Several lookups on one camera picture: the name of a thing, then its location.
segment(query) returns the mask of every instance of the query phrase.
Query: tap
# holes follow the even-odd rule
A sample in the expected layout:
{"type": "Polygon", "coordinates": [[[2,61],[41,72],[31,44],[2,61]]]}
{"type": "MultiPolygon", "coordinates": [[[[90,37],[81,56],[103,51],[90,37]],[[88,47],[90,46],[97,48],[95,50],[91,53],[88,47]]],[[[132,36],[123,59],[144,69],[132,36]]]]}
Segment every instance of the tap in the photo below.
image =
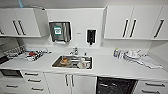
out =
{"type": "Polygon", "coordinates": [[[78,55],[78,48],[77,47],[73,48],[73,51],[70,52],[70,54],[78,55]]]}

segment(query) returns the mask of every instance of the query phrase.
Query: black soap dispenser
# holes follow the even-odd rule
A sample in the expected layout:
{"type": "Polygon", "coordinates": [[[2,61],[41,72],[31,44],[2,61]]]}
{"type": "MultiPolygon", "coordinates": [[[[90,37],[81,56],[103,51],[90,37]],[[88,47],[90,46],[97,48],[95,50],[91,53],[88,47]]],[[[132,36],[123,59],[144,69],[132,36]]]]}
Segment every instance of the black soap dispenser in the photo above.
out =
{"type": "Polygon", "coordinates": [[[96,30],[87,30],[87,42],[92,45],[95,43],[96,30]]]}

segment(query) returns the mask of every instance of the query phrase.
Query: wall-mounted unit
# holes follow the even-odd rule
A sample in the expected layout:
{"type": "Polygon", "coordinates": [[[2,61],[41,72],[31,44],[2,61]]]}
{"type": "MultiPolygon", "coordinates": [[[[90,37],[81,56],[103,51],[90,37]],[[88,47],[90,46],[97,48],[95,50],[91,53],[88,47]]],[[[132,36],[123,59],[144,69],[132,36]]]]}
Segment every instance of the wall-mounted unit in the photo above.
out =
{"type": "Polygon", "coordinates": [[[52,41],[69,42],[71,40],[70,22],[49,22],[52,41]]]}

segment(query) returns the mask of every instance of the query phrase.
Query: dishwasher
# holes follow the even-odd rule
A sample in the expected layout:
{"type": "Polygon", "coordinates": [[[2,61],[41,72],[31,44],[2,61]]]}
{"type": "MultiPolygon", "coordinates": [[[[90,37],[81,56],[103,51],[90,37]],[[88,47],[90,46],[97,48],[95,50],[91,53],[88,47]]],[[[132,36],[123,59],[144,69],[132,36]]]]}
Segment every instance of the dishwasher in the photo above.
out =
{"type": "Polygon", "coordinates": [[[132,94],[137,80],[98,77],[96,94],[132,94]]]}

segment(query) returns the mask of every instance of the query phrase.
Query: microwave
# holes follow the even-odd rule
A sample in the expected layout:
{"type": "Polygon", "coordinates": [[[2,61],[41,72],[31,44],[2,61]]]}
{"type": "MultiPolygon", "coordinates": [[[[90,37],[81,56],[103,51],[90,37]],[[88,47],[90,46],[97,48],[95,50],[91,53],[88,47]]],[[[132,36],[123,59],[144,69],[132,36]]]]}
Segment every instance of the microwave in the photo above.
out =
{"type": "Polygon", "coordinates": [[[1,73],[5,77],[22,77],[22,74],[19,70],[10,70],[10,69],[0,69],[1,73]]]}

